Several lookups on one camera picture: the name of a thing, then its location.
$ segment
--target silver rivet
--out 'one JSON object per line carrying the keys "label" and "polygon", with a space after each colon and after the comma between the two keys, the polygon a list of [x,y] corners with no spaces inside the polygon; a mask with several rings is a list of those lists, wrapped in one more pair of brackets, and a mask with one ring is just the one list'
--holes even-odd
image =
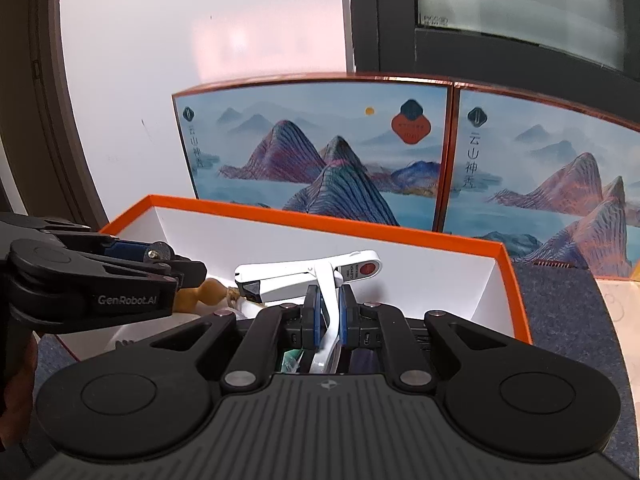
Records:
{"label": "silver rivet", "polygon": [[407,386],[424,386],[431,382],[431,374],[423,370],[407,370],[402,372],[400,380]]}
{"label": "silver rivet", "polygon": [[251,386],[251,384],[255,383],[255,375],[246,370],[236,370],[225,375],[225,383],[236,388]]}

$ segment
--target red dot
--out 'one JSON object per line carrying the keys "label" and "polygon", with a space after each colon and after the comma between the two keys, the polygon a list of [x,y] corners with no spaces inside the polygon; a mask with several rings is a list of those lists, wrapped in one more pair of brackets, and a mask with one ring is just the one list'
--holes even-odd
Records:
{"label": "red dot", "polygon": [[376,270],[376,265],[370,262],[360,267],[360,273],[364,274],[364,276],[369,276],[374,270]]}

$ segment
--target open box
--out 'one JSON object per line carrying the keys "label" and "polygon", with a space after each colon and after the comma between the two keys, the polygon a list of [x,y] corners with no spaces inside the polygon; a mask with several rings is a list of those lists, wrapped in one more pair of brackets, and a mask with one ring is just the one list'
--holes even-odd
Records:
{"label": "open box", "polygon": [[[164,241],[177,254],[202,261],[208,276],[233,285],[241,264],[325,258],[374,250],[382,270],[353,284],[358,302],[379,301],[406,317],[446,310],[531,343],[516,278],[504,246],[408,228],[298,212],[151,195],[103,232],[140,242]],[[113,348],[114,340],[139,340],[194,319],[170,318],[62,335],[77,359]]]}

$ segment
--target beige surface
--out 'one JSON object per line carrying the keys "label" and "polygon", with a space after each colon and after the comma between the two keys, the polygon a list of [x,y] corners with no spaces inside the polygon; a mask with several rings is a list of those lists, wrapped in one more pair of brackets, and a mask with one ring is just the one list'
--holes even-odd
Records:
{"label": "beige surface", "polygon": [[618,334],[640,435],[640,285],[631,281],[596,281]]}

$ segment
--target frosted glass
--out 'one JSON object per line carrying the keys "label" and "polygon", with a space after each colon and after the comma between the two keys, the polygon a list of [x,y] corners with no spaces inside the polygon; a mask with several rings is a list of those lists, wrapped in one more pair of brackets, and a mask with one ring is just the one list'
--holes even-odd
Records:
{"label": "frosted glass", "polygon": [[418,0],[419,25],[530,41],[622,70],[622,0]]}

